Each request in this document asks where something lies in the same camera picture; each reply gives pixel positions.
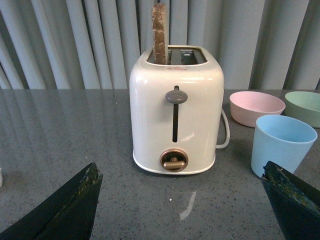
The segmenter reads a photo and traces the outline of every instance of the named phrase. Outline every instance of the power cord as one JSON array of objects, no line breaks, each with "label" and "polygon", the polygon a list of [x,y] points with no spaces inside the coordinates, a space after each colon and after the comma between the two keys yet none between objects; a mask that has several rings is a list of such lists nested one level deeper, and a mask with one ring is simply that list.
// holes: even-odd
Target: power cord
[{"label": "power cord", "polygon": [[221,115],[224,121],[224,126],[225,126],[225,141],[223,144],[220,145],[216,145],[215,148],[216,149],[224,149],[226,146],[228,146],[229,142],[230,142],[230,127],[229,127],[229,122],[227,119],[227,116],[225,114],[225,111],[223,109],[221,109]]}]

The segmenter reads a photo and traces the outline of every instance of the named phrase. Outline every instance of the bowl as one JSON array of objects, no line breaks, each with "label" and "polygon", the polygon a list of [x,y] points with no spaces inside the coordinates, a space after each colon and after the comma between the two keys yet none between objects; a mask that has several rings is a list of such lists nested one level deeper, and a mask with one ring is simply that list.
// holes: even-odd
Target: bowl
[{"label": "bowl", "polygon": [[284,114],[320,128],[320,94],[309,91],[292,91],[285,95]]},{"label": "bowl", "polygon": [[279,98],[257,91],[238,91],[230,96],[231,116],[238,123],[254,128],[264,115],[280,115],[286,104]]}]

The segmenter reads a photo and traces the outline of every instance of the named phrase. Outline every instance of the toaster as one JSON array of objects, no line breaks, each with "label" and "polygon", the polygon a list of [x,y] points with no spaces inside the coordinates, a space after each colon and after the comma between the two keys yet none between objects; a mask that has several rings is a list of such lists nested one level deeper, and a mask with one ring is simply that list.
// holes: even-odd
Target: toaster
[{"label": "toaster", "polygon": [[153,173],[201,173],[216,159],[223,71],[199,46],[169,45],[168,53],[160,65],[144,52],[130,74],[133,159]]}]

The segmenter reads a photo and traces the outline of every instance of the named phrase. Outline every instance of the slice of bread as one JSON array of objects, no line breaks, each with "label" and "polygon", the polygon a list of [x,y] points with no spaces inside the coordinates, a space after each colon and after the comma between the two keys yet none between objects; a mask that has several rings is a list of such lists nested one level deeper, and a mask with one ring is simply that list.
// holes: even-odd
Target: slice of bread
[{"label": "slice of bread", "polygon": [[169,26],[167,8],[164,3],[155,4],[152,8],[152,30],[154,63],[167,65]]}]

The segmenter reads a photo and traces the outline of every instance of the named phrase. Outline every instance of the blue cup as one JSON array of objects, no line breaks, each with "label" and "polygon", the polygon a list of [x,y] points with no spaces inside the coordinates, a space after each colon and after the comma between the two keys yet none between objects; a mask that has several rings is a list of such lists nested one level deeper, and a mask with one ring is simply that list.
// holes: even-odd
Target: blue cup
[{"label": "blue cup", "polygon": [[256,120],[251,168],[258,177],[268,161],[294,173],[311,146],[317,132],[303,121],[283,115],[265,115]]}]

